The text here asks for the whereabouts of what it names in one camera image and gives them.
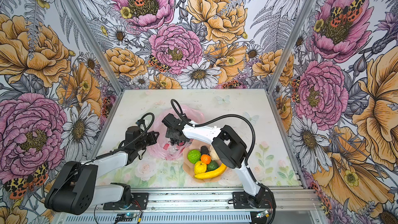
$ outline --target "purple flower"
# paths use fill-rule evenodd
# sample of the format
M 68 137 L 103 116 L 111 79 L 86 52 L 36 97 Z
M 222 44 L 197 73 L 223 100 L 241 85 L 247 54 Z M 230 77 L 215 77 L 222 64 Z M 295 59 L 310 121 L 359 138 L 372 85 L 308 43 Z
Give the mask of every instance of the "purple flower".
M 56 102 L 38 93 L 0 102 L 0 179 L 27 178 L 48 163 L 57 167 L 64 156 L 60 149 L 62 125 L 67 115 Z
M 306 41 L 307 48 L 325 59 L 333 59 L 337 63 L 345 62 L 365 45 L 371 31 L 369 26 L 373 7 L 368 8 L 369 0 L 365 0 L 361 13 L 353 21 L 341 20 L 336 26 L 331 26 L 330 11 L 333 7 L 345 8 L 354 0 L 326 0 L 318 12 L 314 31 Z
M 170 24 L 161 27 L 148 40 L 152 55 L 162 64 L 171 67 L 169 72 L 181 74 L 181 69 L 202 59 L 202 46 L 198 36 L 181 26 Z
M 332 61 L 311 61 L 300 77 L 297 115 L 310 118 L 320 130 L 333 127 L 348 103 L 348 92 L 343 85 L 344 75 L 339 66 Z
M 131 4 L 128 0 L 113 0 L 113 8 L 127 21 L 127 31 L 136 34 L 156 29 L 169 23 L 174 17 L 174 0 L 144 0 L 143 6 Z

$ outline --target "fruit bowl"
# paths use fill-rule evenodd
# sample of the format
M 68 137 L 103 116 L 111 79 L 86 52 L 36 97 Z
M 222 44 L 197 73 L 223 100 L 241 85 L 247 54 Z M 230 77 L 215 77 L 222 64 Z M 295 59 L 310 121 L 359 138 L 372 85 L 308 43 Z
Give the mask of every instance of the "fruit bowl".
M 197 179 L 195 178 L 195 173 L 193 171 L 193 167 L 195 166 L 193 163 L 191 163 L 188 160 L 188 153 L 190 150 L 199 150 L 200 151 L 200 147 L 202 146 L 206 146 L 208 149 L 210 149 L 209 144 L 205 143 L 205 142 L 201 142 L 199 140 L 193 140 L 192 144 L 189 147 L 186 147 L 184 149 L 184 151 L 182 152 L 182 156 L 184 157 L 184 164 L 182 165 L 182 169 L 188 174 L 190 175 L 193 180 L 195 180 L 198 183 L 214 183 L 217 182 L 221 179 L 221 175 L 218 175 L 216 177 L 213 178 L 209 178 L 209 179 Z M 220 166 L 221 165 L 221 161 L 220 160 L 216 160 L 216 163 Z

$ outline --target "plastic bag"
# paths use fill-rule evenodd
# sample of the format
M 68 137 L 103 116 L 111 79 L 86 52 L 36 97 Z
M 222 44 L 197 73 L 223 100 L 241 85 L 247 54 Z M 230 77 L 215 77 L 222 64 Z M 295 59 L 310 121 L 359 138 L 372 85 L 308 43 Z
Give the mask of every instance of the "plastic bag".
M 181 106 L 182 111 L 187 115 L 188 118 L 192 119 L 197 123 L 204 123 L 205 116 L 203 113 L 191 109 L 186 105 Z M 185 147 L 188 147 L 192 143 L 192 139 L 190 142 L 185 143 L 184 145 L 180 146 L 178 144 L 172 145 L 169 138 L 166 138 L 166 131 L 167 127 L 162 123 L 164 117 L 167 114 L 172 113 L 176 118 L 179 118 L 174 109 L 169 109 L 162 112 L 152 124 L 152 127 L 148 130 L 159 132 L 159 137 L 157 143 L 147 147 L 147 151 L 153 157 L 163 158 L 166 160 L 174 160 L 182 156 L 182 151 Z

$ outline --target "green fruit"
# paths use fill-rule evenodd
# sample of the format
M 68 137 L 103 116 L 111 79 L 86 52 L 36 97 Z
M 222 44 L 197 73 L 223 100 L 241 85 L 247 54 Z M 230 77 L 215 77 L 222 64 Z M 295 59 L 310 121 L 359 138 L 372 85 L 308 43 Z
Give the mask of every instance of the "green fruit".
M 208 171 L 208 172 L 211 172 L 211 171 L 217 169 L 218 167 L 219 167 L 219 166 L 218 166 L 218 163 L 217 163 L 216 161 L 211 161 L 211 162 L 207 165 L 207 171 Z
M 198 150 L 190 150 L 188 152 L 188 156 L 187 157 L 188 157 L 188 160 L 191 163 L 196 163 L 197 161 L 200 160 L 200 156 L 201 156 L 200 151 L 198 151 Z

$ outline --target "black cable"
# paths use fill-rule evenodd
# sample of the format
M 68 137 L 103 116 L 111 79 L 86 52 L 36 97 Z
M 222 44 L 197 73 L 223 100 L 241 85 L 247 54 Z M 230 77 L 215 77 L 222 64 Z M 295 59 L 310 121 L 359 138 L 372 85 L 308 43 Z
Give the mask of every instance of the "black cable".
M 180 112 L 177 111 L 177 108 L 175 107 L 174 103 L 177 104 L 178 108 L 180 109 Z M 172 104 L 172 107 L 173 107 L 174 111 L 178 115 L 178 117 L 180 117 L 182 119 L 182 121 L 184 121 L 187 125 L 193 127 L 193 124 L 189 123 L 186 120 L 186 118 L 184 117 L 184 114 L 182 112 L 182 108 L 181 108 L 180 104 L 175 99 L 171 100 L 171 104 Z M 204 126 L 207 126 L 207 125 L 209 125 L 209 124 L 211 124 L 213 122 L 219 121 L 220 119 L 229 118 L 229 117 L 240 118 L 241 120 L 246 122 L 248 124 L 248 126 L 250 127 L 250 130 L 251 130 L 251 145 L 250 145 L 249 151 L 247 152 L 247 156 L 245 158 L 245 164 L 248 165 L 249 156 L 250 156 L 251 152 L 254 149 L 254 145 L 256 144 L 256 133 L 254 132 L 254 128 L 253 128 L 253 126 L 251 125 L 251 123 L 250 123 L 250 121 L 248 119 L 246 119 L 243 116 L 237 115 L 237 114 L 226 114 L 226 115 L 222 115 L 220 117 L 217 117 L 217 118 L 215 118 L 215 119 L 213 119 L 211 121 L 207 121 L 206 123 L 196 124 L 195 127 L 204 127 Z

